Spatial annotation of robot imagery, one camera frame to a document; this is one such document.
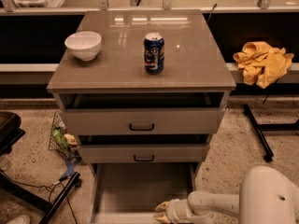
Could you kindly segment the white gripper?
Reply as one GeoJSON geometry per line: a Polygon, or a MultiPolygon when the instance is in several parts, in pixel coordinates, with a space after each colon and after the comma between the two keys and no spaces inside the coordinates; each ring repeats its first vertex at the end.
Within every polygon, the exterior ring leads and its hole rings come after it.
{"type": "Polygon", "coordinates": [[[186,199],[179,200],[174,199],[169,202],[163,202],[158,204],[155,207],[156,212],[164,212],[165,213],[158,213],[154,216],[154,218],[163,223],[163,224],[179,224],[179,223],[192,223],[192,210],[188,205],[186,199]]]}

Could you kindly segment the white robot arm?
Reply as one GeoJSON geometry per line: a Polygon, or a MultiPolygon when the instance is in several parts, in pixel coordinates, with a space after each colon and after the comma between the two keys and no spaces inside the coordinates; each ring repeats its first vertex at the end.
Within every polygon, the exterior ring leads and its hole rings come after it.
{"type": "Polygon", "coordinates": [[[218,213],[236,217],[238,224],[299,224],[299,187],[271,167],[256,166],[237,195],[197,190],[184,200],[160,203],[155,211],[163,224],[213,224],[218,213]]]}

